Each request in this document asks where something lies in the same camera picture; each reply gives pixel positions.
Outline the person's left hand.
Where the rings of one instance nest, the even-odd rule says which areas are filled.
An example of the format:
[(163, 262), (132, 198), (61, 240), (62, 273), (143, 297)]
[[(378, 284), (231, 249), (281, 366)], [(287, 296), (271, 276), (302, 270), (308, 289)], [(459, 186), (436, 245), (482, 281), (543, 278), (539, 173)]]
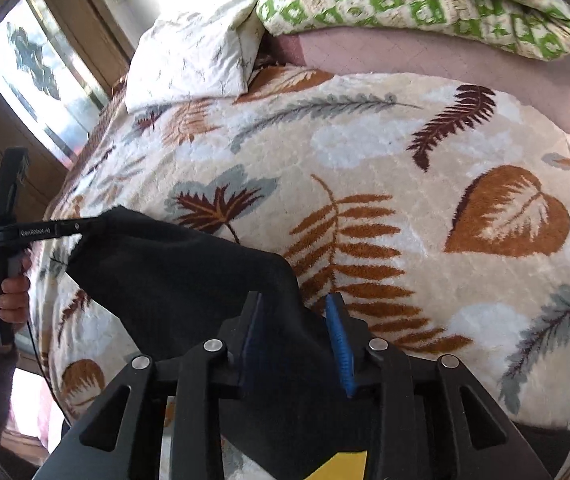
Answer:
[(26, 273), (31, 267), (30, 252), (23, 252), (22, 270), (15, 278), (6, 278), (0, 295), (0, 319), (10, 323), (17, 332), (28, 319), (30, 281)]

